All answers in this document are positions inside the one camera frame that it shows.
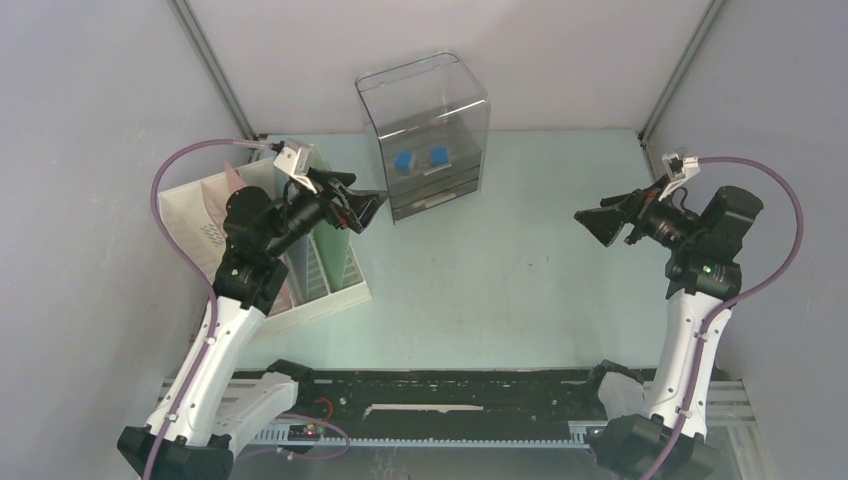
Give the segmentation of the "pink clipboard sheet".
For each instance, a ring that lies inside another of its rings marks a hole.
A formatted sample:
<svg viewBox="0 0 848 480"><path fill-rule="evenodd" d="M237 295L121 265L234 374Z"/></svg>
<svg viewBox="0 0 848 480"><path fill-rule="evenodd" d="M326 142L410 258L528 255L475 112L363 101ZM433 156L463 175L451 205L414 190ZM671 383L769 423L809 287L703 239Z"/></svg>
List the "pink clipboard sheet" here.
<svg viewBox="0 0 848 480"><path fill-rule="evenodd" d="M214 290L270 315L292 308L282 254L271 247L282 232L277 202L248 184L230 164L225 165L230 196L225 204L225 254L216 273Z"/></svg>

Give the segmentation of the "green clipboard sheet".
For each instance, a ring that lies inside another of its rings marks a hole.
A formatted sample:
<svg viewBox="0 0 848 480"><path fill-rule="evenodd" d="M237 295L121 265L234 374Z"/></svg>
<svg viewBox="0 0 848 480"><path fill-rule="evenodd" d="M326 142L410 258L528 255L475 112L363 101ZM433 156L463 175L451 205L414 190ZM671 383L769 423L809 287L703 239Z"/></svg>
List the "green clipboard sheet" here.
<svg viewBox="0 0 848 480"><path fill-rule="evenodd" d="M310 147L310 159L307 161L310 170L330 171L329 164L322 158L314 143ZM313 231L313 239L317 247L327 283L331 292L343 287L348 247L350 246L350 231L335 228L335 220L321 222Z"/></svg>

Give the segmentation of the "blue clipboard sheet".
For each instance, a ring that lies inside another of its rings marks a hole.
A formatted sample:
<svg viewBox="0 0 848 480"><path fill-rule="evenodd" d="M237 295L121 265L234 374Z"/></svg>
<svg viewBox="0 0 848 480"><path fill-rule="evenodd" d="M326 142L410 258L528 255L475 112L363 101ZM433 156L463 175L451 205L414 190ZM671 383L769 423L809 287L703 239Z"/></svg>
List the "blue clipboard sheet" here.
<svg viewBox="0 0 848 480"><path fill-rule="evenodd" d="M274 185L277 197L284 197L292 203L299 193L299 184L274 168ZM290 269L287 276L289 291L294 306L304 303L304 289L307 279L308 237L300 237L285 252L285 261Z"/></svg>

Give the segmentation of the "clear plastic drawer box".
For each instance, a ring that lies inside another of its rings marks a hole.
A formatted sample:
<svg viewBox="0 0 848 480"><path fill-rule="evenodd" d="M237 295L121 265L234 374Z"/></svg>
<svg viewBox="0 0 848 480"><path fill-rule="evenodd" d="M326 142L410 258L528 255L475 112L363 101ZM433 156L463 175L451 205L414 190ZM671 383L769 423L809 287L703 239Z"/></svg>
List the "clear plastic drawer box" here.
<svg viewBox="0 0 848 480"><path fill-rule="evenodd" d="M365 73L354 86L394 222L480 189L491 106L456 52L437 51ZM437 147L449 150L450 163L433 168L429 152ZM411 175L394 168L400 152L416 155Z"/></svg>

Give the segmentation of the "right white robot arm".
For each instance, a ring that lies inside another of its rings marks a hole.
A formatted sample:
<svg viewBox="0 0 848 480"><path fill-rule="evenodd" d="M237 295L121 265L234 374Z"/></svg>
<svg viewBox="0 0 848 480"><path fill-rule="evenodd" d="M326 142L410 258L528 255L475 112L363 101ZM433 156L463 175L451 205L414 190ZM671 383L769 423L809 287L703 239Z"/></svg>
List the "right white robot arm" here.
<svg viewBox="0 0 848 480"><path fill-rule="evenodd" d="M598 465L622 479L706 479L721 462L720 452L706 443L706 396L717 343L731 316L725 303L741 289L734 258L763 203L744 189L724 186L695 214L662 199L661 192L659 185L637 189L574 215L605 246L630 224L626 243L648 237L671 252L666 335L645 404L610 419L588 442Z"/></svg>

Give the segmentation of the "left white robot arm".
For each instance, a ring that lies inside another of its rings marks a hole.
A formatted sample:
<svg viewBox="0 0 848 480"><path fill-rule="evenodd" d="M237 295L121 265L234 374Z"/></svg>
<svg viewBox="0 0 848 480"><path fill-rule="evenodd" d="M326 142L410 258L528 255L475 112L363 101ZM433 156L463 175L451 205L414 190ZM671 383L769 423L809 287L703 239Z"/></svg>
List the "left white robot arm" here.
<svg viewBox="0 0 848 480"><path fill-rule="evenodd" d="M226 203L225 250L196 336L171 388L142 427L126 427L117 448L143 479L226 479L244 447L278 415L304 416L315 388L271 371L226 410L236 363L265 323L289 269L281 257L321 223L362 232L387 200L354 190L350 173L309 169L311 188L273 199L246 186Z"/></svg>

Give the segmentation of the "blue eraser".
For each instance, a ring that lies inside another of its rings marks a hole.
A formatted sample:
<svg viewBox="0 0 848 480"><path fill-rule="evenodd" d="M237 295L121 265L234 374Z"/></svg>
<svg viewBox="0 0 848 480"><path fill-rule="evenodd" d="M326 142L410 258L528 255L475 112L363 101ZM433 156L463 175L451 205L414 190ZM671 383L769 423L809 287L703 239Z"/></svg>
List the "blue eraser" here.
<svg viewBox="0 0 848 480"><path fill-rule="evenodd" d="M416 155L412 152L400 152L393 160L394 168L403 175L411 175L415 171Z"/></svg>
<svg viewBox="0 0 848 480"><path fill-rule="evenodd" d="M431 149L429 152L429 162L433 168L448 165L450 163L449 150L446 147Z"/></svg>

